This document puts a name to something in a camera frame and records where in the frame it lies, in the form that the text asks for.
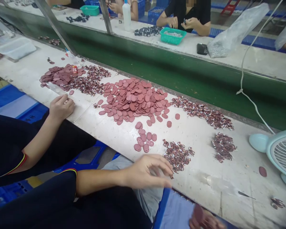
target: gray pants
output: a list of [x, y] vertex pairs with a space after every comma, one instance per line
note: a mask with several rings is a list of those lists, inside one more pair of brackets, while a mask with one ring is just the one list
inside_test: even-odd
[[[132, 164], [132, 161], [120, 155], [117, 159], [107, 163], [102, 169], [121, 170], [131, 166]], [[159, 202], [162, 199], [163, 188], [134, 189], [134, 192], [141, 204], [143, 211], [153, 223], [158, 211]]]

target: green plastic basket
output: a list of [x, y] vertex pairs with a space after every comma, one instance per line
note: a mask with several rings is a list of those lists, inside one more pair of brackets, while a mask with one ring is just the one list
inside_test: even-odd
[[84, 15], [97, 16], [99, 15], [99, 6], [84, 5], [80, 8]]
[[[171, 35], [164, 34], [165, 31], [179, 33], [182, 35], [182, 37], [178, 38], [178, 37], [173, 37]], [[172, 29], [172, 28], [165, 27], [164, 29], [161, 30], [160, 34], [161, 34], [161, 41], [162, 42], [169, 43], [172, 45], [179, 45], [180, 42], [182, 41], [182, 39], [187, 34], [187, 32], [182, 31], [182, 30], [178, 30], [178, 29]]]

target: black shirt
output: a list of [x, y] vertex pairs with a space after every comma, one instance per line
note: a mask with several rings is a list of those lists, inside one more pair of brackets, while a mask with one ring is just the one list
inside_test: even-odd
[[71, 0], [71, 3], [69, 5], [65, 5], [65, 6], [79, 10], [84, 5], [85, 5], [85, 3], [83, 0]]
[[52, 144], [35, 166], [9, 174], [26, 160], [22, 150], [38, 133], [48, 114], [33, 124], [0, 115], [0, 186], [57, 169], [95, 144], [95, 138], [64, 120]]
[[65, 171], [0, 207], [0, 229], [151, 229], [131, 188], [114, 187], [74, 201], [76, 171]]
[[[185, 19], [190, 19], [192, 17], [197, 18], [202, 25], [211, 21], [211, 0], [197, 0], [194, 7], [186, 14], [187, 0], [170, 0], [168, 7], [164, 10], [167, 17], [174, 14], [174, 17], [178, 18], [178, 29], [184, 30], [181, 23]], [[193, 29], [187, 29], [187, 32], [192, 32]]]

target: clear plastic box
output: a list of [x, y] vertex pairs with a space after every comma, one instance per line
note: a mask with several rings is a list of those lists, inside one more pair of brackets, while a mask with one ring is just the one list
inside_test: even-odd
[[28, 38], [18, 38], [0, 46], [0, 53], [14, 60], [21, 59], [36, 51], [36, 47]]

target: electric fan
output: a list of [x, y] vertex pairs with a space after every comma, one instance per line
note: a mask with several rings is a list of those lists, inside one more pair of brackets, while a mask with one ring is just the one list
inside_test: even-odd
[[249, 142], [254, 149], [267, 154], [269, 160], [282, 172], [281, 178], [286, 183], [286, 130], [271, 137], [253, 134]]

